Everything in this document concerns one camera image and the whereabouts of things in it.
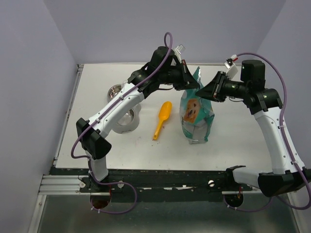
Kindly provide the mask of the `green pet food bag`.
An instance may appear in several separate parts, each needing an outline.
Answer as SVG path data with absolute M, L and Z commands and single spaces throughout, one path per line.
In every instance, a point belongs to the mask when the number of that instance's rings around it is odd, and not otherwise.
M 203 144 L 208 141 L 215 117 L 211 101 L 196 96 L 198 90 L 185 90 L 180 99 L 182 132 L 190 144 Z

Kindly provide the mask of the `yellow plastic scoop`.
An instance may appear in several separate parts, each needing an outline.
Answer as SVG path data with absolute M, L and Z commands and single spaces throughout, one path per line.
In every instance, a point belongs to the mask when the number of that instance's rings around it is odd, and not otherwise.
M 162 104 L 159 114 L 158 114 L 158 124 L 155 130 L 154 136 L 153 136 L 153 140 L 158 140 L 163 123 L 166 120 L 168 120 L 170 117 L 172 107 L 173 105 L 170 101 L 166 101 Z

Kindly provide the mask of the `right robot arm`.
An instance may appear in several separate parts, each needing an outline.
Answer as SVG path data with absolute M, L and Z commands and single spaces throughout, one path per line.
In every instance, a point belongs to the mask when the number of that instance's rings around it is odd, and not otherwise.
M 227 97 L 242 99 L 260 126 L 272 163 L 271 172 L 253 171 L 245 166 L 234 166 L 224 177 L 224 186 L 235 190 L 247 184 L 261 190 L 266 197 L 297 191 L 311 180 L 307 169 L 297 154 L 285 119 L 280 115 L 283 103 L 275 89 L 265 88 L 265 64 L 260 60 L 242 62 L 240 81 L 233 81 L 219 71 L 212 81 L 196 95 L 214 102 L 224 102 Z

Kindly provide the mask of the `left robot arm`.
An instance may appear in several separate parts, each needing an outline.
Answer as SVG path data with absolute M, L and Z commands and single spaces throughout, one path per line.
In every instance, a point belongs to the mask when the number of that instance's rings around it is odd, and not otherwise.
M 199 83 L 191 75 L 186 61 L 181 59 L 183 45 L 171 50 L 158 47 L 149 62 L 134 71 L 123 85 L 121 91 L 98 113 L 88 120 L 80 118 L 76 122 L 78 138 L 86 152 L 91 186 L 98 192 L 107 188 L 108 169 L 106 155 L 111 144 L 106 140 L 117 122 L 162 84 L 171 84 L 177 91 L 199 88 Z

